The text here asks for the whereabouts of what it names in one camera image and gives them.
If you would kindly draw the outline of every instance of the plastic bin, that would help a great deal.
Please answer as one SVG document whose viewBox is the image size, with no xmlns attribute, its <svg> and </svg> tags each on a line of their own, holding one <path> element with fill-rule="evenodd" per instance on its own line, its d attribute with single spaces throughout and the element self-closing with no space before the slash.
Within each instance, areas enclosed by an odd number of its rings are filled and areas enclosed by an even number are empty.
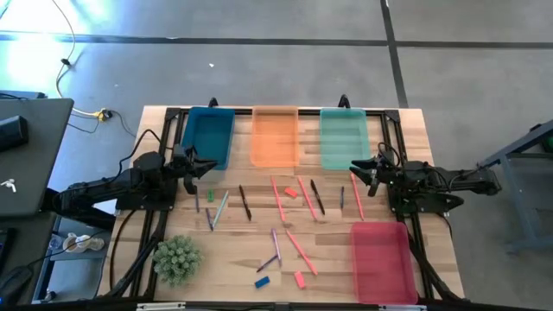
<svg viewBox="0 0 553 311">
<path fill-rule="evenodd" d="M 405 224 L 357 222 L 351 239 L 353 286 L 359 303 L 416 304 Z"/>
<path fill-rule="evenodd" d="M 226 169 L 233 130 L 233 109 L 193 107 L 188 114 L 182 146 L 194 146 L 198 157 L 217 161 L 214 169 Z"/>
<path fill-rule="evenodd" d="M 361 109 L 321 110 L 321 165 L 349 169 L 352 160 L 370 157 L 366 114 Z"/>
<path fill-rule="evenodd" d="M 264 168 L 297 166 L 297 107 L 255 106 L 252 115 L 251 163 Z"/>
</svg>

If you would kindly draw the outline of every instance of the blue bin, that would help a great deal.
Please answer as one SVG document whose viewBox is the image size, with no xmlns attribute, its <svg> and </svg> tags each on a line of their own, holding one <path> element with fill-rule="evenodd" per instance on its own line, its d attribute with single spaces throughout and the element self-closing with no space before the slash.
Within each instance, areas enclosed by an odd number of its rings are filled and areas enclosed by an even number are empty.
<svg viewBox="0 0 553 311">
<path fill-rule="evenodd" d="M 214 169 L 223 170 L 228 166 L 233 130 L 233 109 L 193 107 L 188 114 L 182 146 L 194 146 L 198 157 L 217 161 Z"/>
</svg>

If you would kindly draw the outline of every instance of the orange bin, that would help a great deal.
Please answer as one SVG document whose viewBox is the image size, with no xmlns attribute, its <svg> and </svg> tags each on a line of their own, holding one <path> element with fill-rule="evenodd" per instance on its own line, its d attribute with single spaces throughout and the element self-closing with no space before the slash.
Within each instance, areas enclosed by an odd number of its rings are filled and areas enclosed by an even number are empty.
<svg viewBox="0 0 553 311">
<path fill-rule="evenodd" d="M 287 168 L 300 162 L 297 107 L 254 106 L 251 163 L 264 168 Z"/>
</svg>

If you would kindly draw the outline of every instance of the pink eraser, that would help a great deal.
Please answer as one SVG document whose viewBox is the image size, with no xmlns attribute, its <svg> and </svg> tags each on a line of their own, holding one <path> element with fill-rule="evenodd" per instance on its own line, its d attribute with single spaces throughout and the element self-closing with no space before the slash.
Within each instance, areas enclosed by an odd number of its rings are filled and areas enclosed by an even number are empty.
<svg viewBox="0 0 553 311">
<path fill-rule="evenodd" d="M 294 199 L 295 199 L 296 196 L 297 196 L 297 192 L 294 191 L 294 189 L 292 189 L 292 188 L 290 188 L 290 187 L 287 187 L 286 189 L 284 189 L 284 192 L 285 192 L 287 195 L 289 195 L 289 196 L 291 196 L 292 198 L 294 198 Z"/>
<path fill-rule="evenodd" d="M 294 277 L 296 278 L 297 286 L 300 289 L 305 288 L 305 282 L 303 281 L 302 272 L 301 271 L 296 271 L 296 273 L 294 273 Z"/>
</svg>

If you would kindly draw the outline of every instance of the concrete floor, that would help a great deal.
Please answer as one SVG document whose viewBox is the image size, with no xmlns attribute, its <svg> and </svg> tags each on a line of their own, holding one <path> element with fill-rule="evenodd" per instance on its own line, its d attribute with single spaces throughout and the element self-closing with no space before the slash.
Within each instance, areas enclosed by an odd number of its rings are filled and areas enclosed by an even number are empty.
<svg viewBox="0 0 553 311">
<path fill-rule="evenodd" d="M 59 3 L 79 34 L 386 39 L 379 0 Z M 388 3 L 401 41 L 553 41 L 549 0 Z M 49 1 L 13 0 L 0 30 L 67 33 L 67 25 Z M 0 41 L 0 88 L 55 97 L 59 58 L 69 48 L 47 35 Z M 121 112 L 133 130 L 144 105 L 206 105 L 213 96 L 222 105 L 331 106 L 347 93 L 355 106 L 398 107 L 388 47 L 80 43 L 76 55 L 64 95 L 84 110 Z M 399 48 L 398 56 L 409 107 L 424 111 L 436 165 L 471 168 L 553 116 L 551 49 Z M 50 187 L 112 175 L 133 140 L 118 121 L 92 135 L 68 129 Z M 467 298 L 551 308 L 553 252 L 505 254 L 505 243 L 521 235 L 507 192 L 465 197 L 451 223 Z M 93 296 L 99 263 L 71 264 L 83 278 L 67 283 L 56 268 L 50 288 L 64 299 Z"/>
</svg>

